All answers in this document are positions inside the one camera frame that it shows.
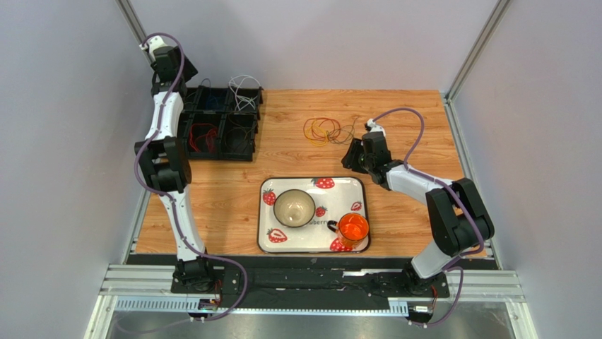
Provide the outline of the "aluminium frame rail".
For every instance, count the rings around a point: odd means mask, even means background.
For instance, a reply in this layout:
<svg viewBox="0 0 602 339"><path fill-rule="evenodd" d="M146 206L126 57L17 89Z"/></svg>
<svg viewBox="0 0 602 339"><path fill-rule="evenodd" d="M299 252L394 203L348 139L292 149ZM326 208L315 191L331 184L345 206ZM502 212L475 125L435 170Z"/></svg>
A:
<svg viewBox="0 0 602 339"><path fill-rule="evenodd" d="M448 272L410 293L400 268L217 267L218 285L202 292L181 286L170 266L111 265L106 272L87 338L106 338L119 310L185 314L293 314L407 317L416 306L500 303L517 338L536 329L518 275L510 270Z"/></svg>

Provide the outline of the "orange translucent mug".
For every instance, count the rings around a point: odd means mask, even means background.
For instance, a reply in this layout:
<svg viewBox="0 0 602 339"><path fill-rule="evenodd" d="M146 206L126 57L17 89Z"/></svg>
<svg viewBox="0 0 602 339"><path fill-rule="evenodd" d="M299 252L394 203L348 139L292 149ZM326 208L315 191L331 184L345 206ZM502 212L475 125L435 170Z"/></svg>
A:
<svg viewBox="0 0 602 339"><path fill-rule="evenodd" d="M347 213L339 221L328 221L326 226L336 234L330 251L362 251L367 246L370 226L361 214Z"/></svg>

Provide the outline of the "strawberry print white tray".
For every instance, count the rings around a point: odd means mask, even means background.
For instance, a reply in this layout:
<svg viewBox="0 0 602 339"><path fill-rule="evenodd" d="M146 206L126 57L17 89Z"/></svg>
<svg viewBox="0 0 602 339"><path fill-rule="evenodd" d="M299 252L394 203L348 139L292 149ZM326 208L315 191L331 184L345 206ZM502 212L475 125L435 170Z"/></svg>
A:
<svg viewBox="0 0 602 339"><path fill-rule="evenodd" d="M274 213L276 199L289 190L309 194L314 207L312 219L300 227L288 227ZM257 243L268 254L310 254L362 252L370 245L366 236L360 243L345 244L335 224L346 214L368 218L364 184L356 177L270 178L260 187Z"/></svg>

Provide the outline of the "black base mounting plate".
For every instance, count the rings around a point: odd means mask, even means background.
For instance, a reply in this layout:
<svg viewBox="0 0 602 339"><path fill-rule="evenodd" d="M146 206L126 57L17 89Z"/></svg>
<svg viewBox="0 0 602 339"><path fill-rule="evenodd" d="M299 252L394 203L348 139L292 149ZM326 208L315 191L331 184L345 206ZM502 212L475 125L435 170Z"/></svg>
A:
<svg viewBox="0 0 602 339"><path fill-rule="evenodd" d="M249 284L240 308L384 310L390 297L448 298L438 277L421 293L410 293L403 269L408 258L342 256L233 256Z"/></svg>

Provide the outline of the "beige ceramic bowl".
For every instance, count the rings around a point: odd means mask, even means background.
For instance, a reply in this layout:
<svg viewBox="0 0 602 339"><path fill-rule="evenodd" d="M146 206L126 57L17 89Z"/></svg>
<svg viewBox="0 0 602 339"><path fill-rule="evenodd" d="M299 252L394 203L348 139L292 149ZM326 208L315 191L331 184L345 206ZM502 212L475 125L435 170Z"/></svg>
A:
<svg viewBox="0 0 602 339"><path fill-rule="evenodd" d="M306 191L290 189L276 198L273 214L283 226L296 228L308 224L314 217L315 209L316 203Z"/></svg>

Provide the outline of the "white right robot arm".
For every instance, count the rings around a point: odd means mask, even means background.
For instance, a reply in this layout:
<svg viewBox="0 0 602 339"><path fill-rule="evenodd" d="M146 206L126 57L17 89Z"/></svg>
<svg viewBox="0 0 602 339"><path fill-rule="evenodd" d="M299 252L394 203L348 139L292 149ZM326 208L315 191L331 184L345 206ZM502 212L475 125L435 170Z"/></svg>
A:
<svg viewBox="0 0 602 339"><path fill-rule="evenodd" d="M495 234L495 226L472 180L441 179L393 160L382 132L354 138L341 163L346 169L368 174L380 187L426 206L432 241L411 259L406 269L408 277L414 280L433 278L462 256L478 253Z"/></svg>

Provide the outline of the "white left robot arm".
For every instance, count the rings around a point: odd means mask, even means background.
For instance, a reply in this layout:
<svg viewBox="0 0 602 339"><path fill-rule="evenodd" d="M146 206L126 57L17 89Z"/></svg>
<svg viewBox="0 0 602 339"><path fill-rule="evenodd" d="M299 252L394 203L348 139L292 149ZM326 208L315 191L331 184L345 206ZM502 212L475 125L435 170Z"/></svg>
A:
<svg viewBox="0 0 602 339"><path fill-rule="evenodd" d="M134 146L135 175L144 189L159 196L167 212L177 245L174 282L206 289L214 277L191 211L191 166L177 135L186 83L197 71L179 47L166 44L158 36L142 48L152 60L155 106L149 132Z"/></svg>

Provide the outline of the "black compartment storage bin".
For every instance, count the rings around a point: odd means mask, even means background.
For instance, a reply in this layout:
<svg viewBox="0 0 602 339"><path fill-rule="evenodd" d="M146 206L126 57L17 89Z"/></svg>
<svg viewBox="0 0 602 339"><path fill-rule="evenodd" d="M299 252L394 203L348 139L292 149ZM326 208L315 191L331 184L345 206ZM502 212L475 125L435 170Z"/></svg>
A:
<svg viewBox="0 0 602 339"><path fill-rule="evenodd" d="M188 88L177 127L187 157L251 162L262 103L262 88Z"/></svg>

